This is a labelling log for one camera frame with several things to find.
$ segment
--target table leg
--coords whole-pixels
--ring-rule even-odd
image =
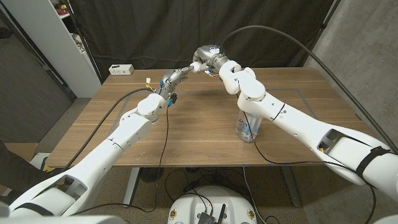
[[[301,201],[299,197],[299,192],[297,191],[296,183],[294,182],[292,170],[288,166],[280,167],[280,169],[282,171],[282,175],[284,176],[286,187],[289,190],[292,205],[298,208],[301,206]]]
[[[134,188],[136,187],[136,182],[138,178],[139,167],[133,167],[131,169],[129,183],[127,184],[126,193],[124,194],[123,203],[130,204],[132,199],[132,194],[134,193]]]

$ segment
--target black cable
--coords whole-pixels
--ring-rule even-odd
[[[165,189],[165,191],[166,191],[167,196],[169,196],[169,199],[171,199],[171,201],[172,201],[173,203],[175,202],[175,200],[172,198],[172,196],[169,194],[169,191],[167,190],[167,179],[169,178],[170,175],[172,175],[172,174],[173,174],[174,172],[176,172],[176,171],[181,171],[181,172],[183,172],[183,173],[185,174],[185,179],[187,180],[187,184],[189,184],[188,176],[187,176],[187,174],[184,172],[184,170],[176,169],[176,170],[174,170],[173,172],[171,172],[171,173],[169,173],[169,174],[167,175],[167,177],[166,177],[165,180],[164,180],[164,189]]]
[[[130,92],[130,93],[124,95],[122,98],[120,98],[120,99],[112,106],[112,108],[106,113],[105,117],[104,117],[104,118],[101,120],[101,122],[98,124],[98,126],[97,126],[96,129],[93,131],[93,133],[91,134],[91,136],[89,137],[89,139],[86,141],[85,145],[87,145],[88,141],[90,141],[90,139],[93,137],[93,135],[95,134],[95,132],[98,130],[99,126],[101,126],[102,122],[106,119],[106,117],[112,112],[112,110],[116,107],[116,105],[117,105],[122,99],[124,99],[125,97],[127,97],[127,96],[130,95],[130,94],[133,94],[133,93],[135,93],[135,92],[137,92],[137,91],[141,91],[141,90],[149,90],[149,91],[152,91],[150,88],[141,88],[141,89],[138,89],[138,90],[134,90],[134,91],[132,91],[132,92]],[[74,213],[74,214],[72,214],[72,215],[77,215],[77,214],[80,214],[80,213],[83,213],[83,212],[87,212],[87,211],[89,211],[89,210],[92,210],[92,209],[94,209],[94,208],[99,208],[99,207],[108,206],[108,205],[124,205],[124,206],[126,206],[126,207],[136,208],[136,209],[141,210],[141,211],[146,212],[146,213],[153,212],[153,211],[156,209],[156,206],[157,206],[157,192],[158,192],[159,177],[160,177],[160,165],[161,165],[161,163],[162,163],[163,153],[164,153],[164,151],[165,151],[166,144],[167,144],[167,138],[168,138],[168,136],[169,136],[169,106],[166,108],[166,120],[167,120],[166,140],[165,140],[165,142],[164,142],[164,147],[163,147],[163,150],[162,150],[162,155],[160,156],[159,167],[158,167],[158,172],[157,172],[156,191],[155,191],[155,206],[154,206],[154,208],[153,208],[152,210],[147,211],[147,210],[144,210],[143,208],[140,208],[140,207],[137,207],[137,206],[134,206],[134,205],[128,205],[128,204],[125,204],[125,203],[106,203],[106,204],[102,204],[102,205],[97,205],[97,206],[92,207],[92,208],[88,208],[88,209],[83,210],[83,211],[80,211],[80,212],[76,212],[76,213]]]
[[[368,224],[368,223],[371,221],[372,216],[373,216],[373,213],[374,213],[374,211],[375,211],[375,209],[376,209],[376,194],[374,193],[374,189],[373,189],[372,185],[368,184],[368,186],[371,188],[371,191],[372,191],[373,206],[372,206],[371,213],[369,214],[369,217],[368,217],[368,219],[366,220],[365,224]]]
[[[159,177],[160,177],[160,165],[162,163],[162,158],[163,158],[163,153],[164,150],[166,149],[166,145],[167,145],[167,138],[169,136],[169,107],[166,107],[166,121],[167,121],[167,128],[166,128],[166,140],[164,141],[164,147],[162,150],[162,155],[160,155],[160,161],[159,161],[159,166],[157,168],[157,180],[156,180],[156,191],[155,191],[155,206],[152,210],[148,211],[148,212],[153,212],[156,209],[157,206],[157,191],[158,191],[158,186],[159,186]]]
[[[376,121],[373,119],[373,117],[366,111],[366,109],[359,103],[359,101],[348,91],[348,89],[340,82],[340,80],[336,77],[336,75],[331,72],[331,70],[314,54],[309,50],[306,46],[304,46],[300,41],[295,39],[294,37],[279,31],[277,29],[273,29],[271,27],[266,27],[266,26],[246,26],[239,28],[230,34],[228,34],[223,42],[220,45],[220,52],[224,52],[224,43],[233,35],[237,34],[238,32],[244,31],[246,29],[264,29],[268,30],[271,32],[274,32],[276,34],[279,34],[283,37],[286,37],[290,39],[291,41],[295,42],[298,46],[300,46],[302,49],[304,49],[326,72],[329,74],[329,76],[336,82],[336,84],[343,90],[343,92],[348,96],[348,98],[355,104],[355,106],[358,107],[358,109],[365,115],[365,117],[369,120],[369,122],[374,126],[374,128],[378,131],[378,133],[382,136],[382,138],[387,142],[387,144],[390,146],[390,148],[398,154],[398,148],[396,145],[391,141],[390,137],[381,129],[381,127],[376,123]]]
[[[136,208],[136,209],[141,210],[141,211],[143,211],[143,212],[148,212],[148,211],[146,211],[146,210],[144,210],[144,209],[142,209],[142,208],[140,208],[140,207],[137,207],[137,206],[134,206],[134,205],[125,204],[125,203],[105,203],[105,204],[102,204],[102,205],[97,205],[97,206],[94,206],[94,207],[91,207],[91,208],[84,209],[83,211],[73,213],[73,214],[71,214],[71,215],[69,215],[69,216],[78,215],[78,214],[81,214],[81,213],[83,213],[83,212],[87,212],[87,211],[90,211],[90,210],[92,210],[92,209],[95,209],[95,208],[100,208],[100,207],[109,206],[109,205],[123,205],[123,206],[125,206],[125,207]]]
[[[269,216],[265,219],[265,221],[267,222],[267,220],[268,220],[269,218],[275,218],[276,221],[277,221],[278,224],[279,224],[279,220],[278,220],[275,216],[273,216],[273,215],[269,215]]]
[[[233,184],[233,183],[229,180],[228,175],[226,175],[225,170],[222,169],[222,171],[224,172],[225,180],[227,181],[227,183],[229,183],[230,186],[232,186],[233,190],[234,190],[235,192],[239,192],[241,195],[243,195],[242,192],[241,192],[241,189],[239,188],[239,186],[236,185],[236,184]]]
[[[206,197],[203,196],[203,195],[195,194],[195,193],[185,193],[184,195],[186,195],[186,194],[196,195],[196,196],[205,198],[205,199],[210,203],[210,206],[211,206],[210,216],[213,214],[213,204],[211,203],[211,201],[210,201],[208,198],[206,198]]]
[[[248,117],[246,116],[246,112],[243,111],[243,114],[244,114],[244,117],[246,118],[246,121],[248,122],[248,128],[249,128],[250,135],[251,135],[251,138],[252,138],[252,140],[253,140],[253,143],[254,143],[254,145],[255,145],[257,151],[259,152],[259,154],[260,154],[266,161],[271,162],[271,163],[274,163],[274,164],[282,164],[282,165],[302,164],[302,163],[327,163],[327,164],[333,164],[333,165],[336,165],[336,166],[340,166],[340,167],[342,167],[342,168],[348,169],[348,170],[350,170],[351,172],[354,172],[354,173],[355,173],[355,170],[353,170],[353,169],[351,169],[351,168],[349,168],[349,167],[346,167],[346,166],[343,166],[343,165],[341,165],[341,164],[337,164],[337,163],[334,163],[334,162],[329,162],[329,161],[300,161],[300,162],[272,162],[272,161],[270,161],[269,159],[267,159],[267,158],[261,153],[261,151],[260,151],[259,148],[257,147],[257,144],[256,144],[256,142],[255,142],[255,140],[254,140],[254,138],[253,138],[253,134],[252,134],[252,132],[251,132],[251,128],[250,128],[250,124],[249,124]],[[362,177],[362,179],[364,180],[364,182],[365,182],[366,184],[369,185],[369,187],[371,188],[371,191],[372,191],[372,195],[373,195],[373,207],[372,207],[371,213],[369,214],[368,219],[367,219],[366,222],[365,222],[365,224],[368,224],[369,221],[370,221],[370,219],[372,219],[374,210],[376,209],[376,194],[374,193],[373,186],[372,186],[371,184],[369,184],[363,177]]]
[[[238,171],[236,171],[236,170],[234,170],[234,169],[229,169],[229,168],[221,168],[223,171],[224,171],[224,173],[225,173],[225,171],[226,170],[231,170],[231,171],[234,171],[234,172],[236,172],[237,174],[239,174],[241,177],[242,177],[242,179],[244,180],[244,176],[243,176],[243,174],[242,173],[240,173],[240,172],[238,172]],[[246,187],[243,187],[243,186],[240,186],[240,185],[235,185],[235,184],[232,184],[232,185],[234,185],[235,187],[237,187],[239,190],[238,190],[238,192],[241,194],[241,195],[248,195],[248,196],[250,196],[250,192],[247,190],[247,188]]]
[[[118,105],[118,103],[120,103],[120,101],[122,101],[123,99],[125,99],[127,96],[136,93],[138,91],[143,91],[143,90],[147,90],[147,91],[151,91],[152,90],[150,88],[140,88],[137,90],[133,90],[127,94],[125,94],[124,96],[122,96],[120,99],[117,100],[117,102],[115,102],[115,104],[111,107],[111,109],[109,109],[109,111],[105,114],[105,116],[102,118],[102,120],[98,123],[97,127],[95,127],[94,131],[92,132],[92,134],[88,137],[88,139],[86,140],[86,142],[83,144],[83,146],[79,149],[79,151],[75,154],[75,156],[73,156],[73,158],[68,162],[68,164],[62,169],[62,172],[66,171],[71,165],[72,163],[76,160],[76,158],[80,155],[81,152],[83,152],[84,148],[87,146],[87,144],[90,142],[90,140],[93,138],[94,134],[97,132],[97,130],[100,128],[100,126],[102,125],[102,123],[105,121],[105,119],[109,116],[109,114],[112,112],[112,110]]]
[[[180,169],[177,169],[177,170],[174,170],[173,172],[171,172],[171,173],[169,173],[168,175],[167,175],[167,177],[166,177],[166,179],[164,180],[164,189],[165,189],[165,191],[166,191],[166,194],[167,194],[167,196],[169,196],[169,199],[171,199],[171,201],[174,203],[175,202],[175,200],[172,198],[172,196],[170,195],[170,193],[169,193],[169,191],[167,190],[167,179],[170,177],[170,175],[172,175],[174,172],[176,172],[176,171],[181,171],[181,172],[183,172],[184,173],[184,175],[185,175],[185,180],[187,180],[187,184],[189,185],[189,181],[188,181],[188,175],[187,175],[187,173],[185,173],[184,172],[184,170],[180,170]],[[199,196],[200,197],[200,195],[198,194],[198,192],[195,190],[195,189],[192,189],[195,193],[196,193],[196,195],[197,196]],[[207,206],[206,206],[206,203],[205,203],[205,201],[203,201],[203,199],[200,197],[200,200],[203,202],[203,204],[205,205],[205,213],[207,214]]]
[[[202,173],[201,173],[201,171],[200,171],[200,169],[199,169],[199,173],[200,173],[200,175],[205,179],[205,180],[207,180],[208,182],[210,182],[210,183],[214,183],[215,181],[214,181],[214,179],[213,180],[209,180],[209,179],[207,179],[206,178],[206,176],[210,176],[211,178],[213,178],[213,176],[212,175],[203,175]]]
[[[198,194],[198,192],[195,190],[195,189],[192,189],[195,193],[193,194],[193,195],[197,195],[199,198],[200,198],[200,200],[203,202],[203,205],[205,206],[205,213],[207,214],[207,206],[206,206],[206,203],[205,203],[205,201],[203,200],[203,198]]]

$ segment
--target black curtain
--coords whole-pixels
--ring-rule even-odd
[[[180,68],[202,45],[218,44],[237,28],[264,25],[309,44],[333,0],[70,0],[77,25],[102,76],[112,64],[135,69]],[[294,67],[303,54],[293,42],[264,30],[247,30],[225,43],[243,67]]]

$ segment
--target black strap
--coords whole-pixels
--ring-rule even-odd
[[[26,209],[35,211],[35,212],[41,214],[42,216],[54,216],[54,214],[52,212],[41,207],[40,205],[36,205],[33,203],[23,203],[22,205],[18,206],[15,210],[17,210],[18,208],[26,208]]]
[[[381,146],[371,149],[371,152],[361,161],[361,163],[359,163],[355,173],[363,179],[363,171],[369,165],[369,163],[371,163],[372,160],[377,156],[382,156],[386,153],[390,153],[390,150],[383,149]]]

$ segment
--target gray wall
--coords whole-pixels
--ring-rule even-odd
[[[0,102],[4,142],[39,142],[72,103],[15,35],[0,40]]]
[[[398,145],[398,1],[342,0],[313,53]],[[311,58],[358,116],[366,118]]]

